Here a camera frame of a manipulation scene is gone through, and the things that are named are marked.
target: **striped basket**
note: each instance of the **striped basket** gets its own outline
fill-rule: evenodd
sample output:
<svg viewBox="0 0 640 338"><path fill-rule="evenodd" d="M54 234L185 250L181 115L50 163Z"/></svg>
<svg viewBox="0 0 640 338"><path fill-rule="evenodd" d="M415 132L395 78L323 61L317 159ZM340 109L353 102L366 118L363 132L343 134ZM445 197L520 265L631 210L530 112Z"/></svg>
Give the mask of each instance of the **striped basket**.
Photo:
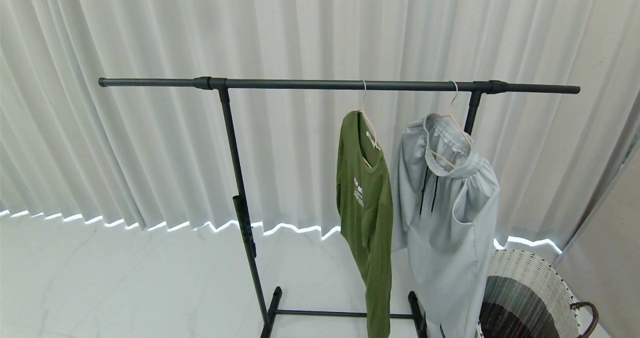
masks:
<svg viewBox="0 0 640 338"><path fill-rule="evenodd" d="M583 334L582 307L593 316ZM586 338L597 323L595 306L576 302L544 259L521 250L494 252L480 312L484 338Z"/></svg>

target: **white hanger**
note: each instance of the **white hanger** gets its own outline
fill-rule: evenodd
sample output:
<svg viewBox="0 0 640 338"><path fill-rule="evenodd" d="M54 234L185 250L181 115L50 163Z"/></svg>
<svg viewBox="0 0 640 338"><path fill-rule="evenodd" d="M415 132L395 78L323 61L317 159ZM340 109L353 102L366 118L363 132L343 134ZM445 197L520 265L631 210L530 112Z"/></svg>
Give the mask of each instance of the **white hanger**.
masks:
<svg viewBox="0 0 640 338"><path fill-rule="evenodd" d="M362 84L364 85L364 94L362 95L362 99L360 100L360 112L362 113L362 117L364 118L364 121L367 125L367 128L370 129L370 131L373 132L373 140L372 140L372 144L373 147L375 147L375 149L379 149L380 150L380 146L378 145L378 136L376 135L376 131L373 128L373 125L371 124L371 121L368 119L367 114L364 111L364 97L367 95L367 85L365 80L362 80ZM366 165L371 168L371 165L368 163L368 161L366 160L366 158L364 159L364 163L366 163Z"/></svg>
<svg viewBox="0 0 640 338"><path fill-rule="evenodd" d="M453 117L453 102L456 100L457 96L458 96L458 85L457 83L455 83L454 81L451 81L454 86L455 86L455 96L453 96L453 99L451 100L451 104L448 106L448 115L442 115L442 116L433 116L432 119L436 119L436 118L441 118L441 117L449 117L451 118L451 120L453 121L453 123L456 125L457 129L460 131L460 134L462 135L462 137L465 138L465 140L469 143L469 147L471 147L471 140L470 138L465 134L465 132L462 130L462 128L460 127L460 125L458 124L458 122L456 121L455 117ZM449 162L446 158L440 156L438 154L438 152L435 151L431 151L432 154L434 154L434 156L437 156L439 158L441 158L443 161L445 161L446 163L448 163L451 167L455 168L455 165L451 162Z"/></svg>

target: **black drawstring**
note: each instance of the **black drawstring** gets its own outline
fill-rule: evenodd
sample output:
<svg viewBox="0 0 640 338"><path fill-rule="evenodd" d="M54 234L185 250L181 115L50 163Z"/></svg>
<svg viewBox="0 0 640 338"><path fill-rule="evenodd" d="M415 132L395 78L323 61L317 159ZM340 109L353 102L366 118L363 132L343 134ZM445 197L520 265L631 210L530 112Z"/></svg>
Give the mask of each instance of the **black drawstring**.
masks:
<svg viewBox="0 0 640 338"><path fill-rule="evenodd" d="M436 193L438 192L438 178L440 177L436 176L436 186L433 189L433 200L431 201L431 213L434 212L434 205L436 203ZM427 167L427 169L424 172L424 182L422 184L422 200L420 201L420 215L422 215L423 213L423 203L425 203L425 189L427 187L428 180L429 180L429 167Z"/></svg>

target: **tile floor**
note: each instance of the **tile floor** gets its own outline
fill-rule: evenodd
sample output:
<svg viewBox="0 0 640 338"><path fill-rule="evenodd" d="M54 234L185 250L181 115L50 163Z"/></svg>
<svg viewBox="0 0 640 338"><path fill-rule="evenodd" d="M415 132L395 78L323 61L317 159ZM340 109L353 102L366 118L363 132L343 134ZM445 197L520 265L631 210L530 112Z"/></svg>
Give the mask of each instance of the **tile floor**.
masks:
<svg viewBox="0 0 640 338"><path fill-rule="evenodd" d="M254 229L267 299L283 309L364 311L364 286L339 233ZM260 311L237 226L171 233L61 218L0 220L3 338L254 338ZM393 255L391 311L409 313L407 255ZM391 336L413 337L409 320ZM279 316L274 338L365 338L362 318Z"/></svg>

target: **green shirt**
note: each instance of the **green shirt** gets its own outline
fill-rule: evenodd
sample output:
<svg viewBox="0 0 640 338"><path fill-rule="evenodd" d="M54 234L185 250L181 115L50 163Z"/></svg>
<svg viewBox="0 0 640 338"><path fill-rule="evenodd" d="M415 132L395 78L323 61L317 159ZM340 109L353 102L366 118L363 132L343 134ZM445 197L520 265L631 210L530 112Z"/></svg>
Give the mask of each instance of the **green shirt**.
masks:
<svg viewBox="0 0 640 338"><path fill-rule="evenodd" d="M359 111L348 113L342 125L336 174L340 233L349 243L366 286L368 337L387 338L391 330L393 224L389 170L382 151L370 140L373 135Z"/></svg>

